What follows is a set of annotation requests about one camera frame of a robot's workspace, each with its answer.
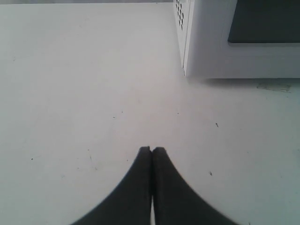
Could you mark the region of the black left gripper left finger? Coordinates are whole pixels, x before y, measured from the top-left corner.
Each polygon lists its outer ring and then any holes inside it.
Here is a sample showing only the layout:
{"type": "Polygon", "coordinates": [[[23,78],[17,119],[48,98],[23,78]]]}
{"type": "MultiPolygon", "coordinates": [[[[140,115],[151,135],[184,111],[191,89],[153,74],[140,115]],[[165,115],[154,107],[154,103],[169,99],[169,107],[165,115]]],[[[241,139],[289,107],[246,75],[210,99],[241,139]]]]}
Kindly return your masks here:
{"type": "Polygon", "coordinates": [[[149,225],[151,150],[141,147],[117,187],[75,225],[149,225]]]}

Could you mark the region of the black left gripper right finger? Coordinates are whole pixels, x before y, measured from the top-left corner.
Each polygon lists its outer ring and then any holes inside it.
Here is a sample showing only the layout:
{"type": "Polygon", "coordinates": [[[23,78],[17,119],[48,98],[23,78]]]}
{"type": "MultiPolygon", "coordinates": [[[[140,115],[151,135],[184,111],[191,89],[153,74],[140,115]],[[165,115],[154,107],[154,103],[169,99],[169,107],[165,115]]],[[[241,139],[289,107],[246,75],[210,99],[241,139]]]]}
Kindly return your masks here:
{"type": "Polygon", "coordinates": [[[157,225],[229,225],[181,177],[165,148],[152,151],[152,188],[157,225]]]}

